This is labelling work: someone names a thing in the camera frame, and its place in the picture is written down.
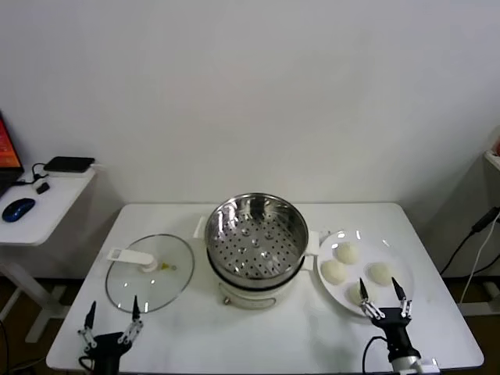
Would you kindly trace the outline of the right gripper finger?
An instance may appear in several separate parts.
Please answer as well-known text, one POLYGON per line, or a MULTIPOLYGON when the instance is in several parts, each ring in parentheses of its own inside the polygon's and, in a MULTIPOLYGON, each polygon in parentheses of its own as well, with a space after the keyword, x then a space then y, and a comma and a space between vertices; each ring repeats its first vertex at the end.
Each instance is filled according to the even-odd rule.
POLYGON ((391 278, 391 281, 395 290, 395 294, 400 302, 401 317, 410 318, 412 312, 412 301, 410 299, 407 299, 403 287, 399 284, 399 282, 397 282, 394 277, 391 278))
POLYGON ((361 296, 360 307, 363 313, 371 320, 382 320, 383 312, 370 300, 366 285, 362 278, 359 279, 359 293, 361 296))

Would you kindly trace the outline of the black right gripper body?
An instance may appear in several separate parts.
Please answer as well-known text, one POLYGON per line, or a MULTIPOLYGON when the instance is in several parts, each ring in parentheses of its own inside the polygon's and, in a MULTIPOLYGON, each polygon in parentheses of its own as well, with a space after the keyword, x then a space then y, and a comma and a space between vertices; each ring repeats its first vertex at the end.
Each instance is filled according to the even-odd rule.
POLYGON ((396 359, 405 357, 420 358, 420 353, 413 347, 406 327, 411 319, 402 317, 400 308, 382 308, 383 316, 371 318, 375 327, 380 328, 387 340, 388 360, 394 362, 396 359))

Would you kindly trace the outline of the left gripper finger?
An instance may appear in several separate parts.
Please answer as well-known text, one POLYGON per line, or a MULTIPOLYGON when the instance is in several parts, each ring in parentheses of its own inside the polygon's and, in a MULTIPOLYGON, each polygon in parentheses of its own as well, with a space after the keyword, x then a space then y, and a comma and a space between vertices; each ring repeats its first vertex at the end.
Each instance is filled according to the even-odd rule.
POLYGON ((134 296, 134 304, 132 309, 132 321, 127 329, 122 333, 118 339, 120 345, 131 345, 137 336, 140 334, 144 324, 141 320, 140 309, 138 305, 138 298, 134 296))
POLYGON ((91 303, 91 308, 84 319, 84 326, 77 331, 84 342, 84 350, 90 350, 97 347, 97 342, 93 335, 93 326, 95 320, 96 301, 91 303))

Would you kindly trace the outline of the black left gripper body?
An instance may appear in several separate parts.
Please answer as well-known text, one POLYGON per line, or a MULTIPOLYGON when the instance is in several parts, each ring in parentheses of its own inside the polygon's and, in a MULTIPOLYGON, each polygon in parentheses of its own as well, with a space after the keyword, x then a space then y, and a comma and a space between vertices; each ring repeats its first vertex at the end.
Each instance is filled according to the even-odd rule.
POLYGON ((95 337, 97 346, 89 349, 89 358, 94 363, 93 374, 117 375, 119 373, 120 359, 132 347, 132 343, 126 339, 119 343, 122 335, 122 332, 117 332, 95 337))

